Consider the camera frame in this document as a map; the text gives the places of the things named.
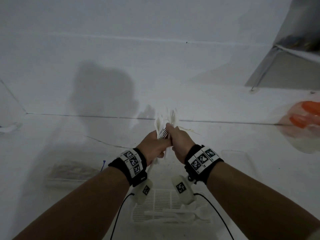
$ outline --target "hand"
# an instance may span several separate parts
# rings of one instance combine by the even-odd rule
[[[178,158],[178,160],[184,164],[184,159],[190,151],[190,149],[195,145],[194,141],[190,138],[188,133],[180,130],[177,126],[174,128],[170,123],[166,124],[167,132],[172,138],[173,151]]]
[[[172,146],[170,139],[157,139],[157,132],[152,131],[137,146],[146,158],[146,165],[149,166],[157,157],[163,158],[167,147]]]

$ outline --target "wrist strap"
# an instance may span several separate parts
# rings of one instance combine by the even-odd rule
[[[208,146],[194,145],[188,152],[185,163],[187,173],[197,181],[207,184],[211,170],[221,158]]]
[[[139,149],[133,148],[120,154],[108,164],[124,173],[130,185],[134,187],[147,179],[147,161]]]

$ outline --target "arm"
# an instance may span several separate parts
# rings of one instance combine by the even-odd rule
[[[167,131],[184,164],[195,143],[178,127],[167,124]],[[306,239],[320,228],[320,221],[302,207],[224,162],[208,175],[208,189],[249,239]]]
[[[163,157],[163,151],[169,146],[169,139],[158,140],[156,131],[153,131],[137,148],[148,166],[156,157]],[[14,240],[102,239],[129,187],[121,170],[107,167],[46,210]]]

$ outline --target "forearm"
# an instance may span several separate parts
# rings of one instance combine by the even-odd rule
[[[224,162],[213,168],[207,187],[249,239],[306,239],[320,228],[302,207]]]
[[[129,183],[108,167],[46,210],[14,239],[102,239]]]

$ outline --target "black cable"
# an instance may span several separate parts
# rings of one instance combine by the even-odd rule
[[[193,195],[195,195],[195,196],[202,196],[203,198],[205,198],[205,200],[206,200],[206,201],[214,208],[214,210],[218,213],[219,217],[221,218],[221,220],[223,221],[224,225],[226,226],[226,229],[228,230],[228,232],[229,232],[232,240],[234,240],[234,238],[233,238],[233,236],[232,236],[229,228],[227,227],[227,224],[224,222],[222,216],[219,214],[219,212],[218,212],[217,209],[213,206],[213,204],[211,204],[211,202],[210,202],[205,196],[203,196],[203,195],[200,194],[200,193],[194,193]]]
[[[123,206],[123,203],[126,201],[126,199],[127,199],[129,196],[133,196],[133,195],[134,195],[134,193],[130,193],[130,194],[128,194],[128,195],[127,195],[127,197],[126,197],[126,198],[124,198],[124,200],[123,200],[123,202],[122,202],[122,204],[121,204],[121,206],[120,206],[120,208],[119,208],[118,215],[117,215],[117,218],[116,218],[115,223],[114,223],[114,226],[113,226],[113,230],[112,230],[112,234],[111,234],[111,238],[110,238],[110,240],[112,239],[113,233],[114,233],[114,231],[115,231],[116,224],[117,224],[118,217],[119,217],[119,214],[120,214],[121,208],[122,208],[122,206]]]

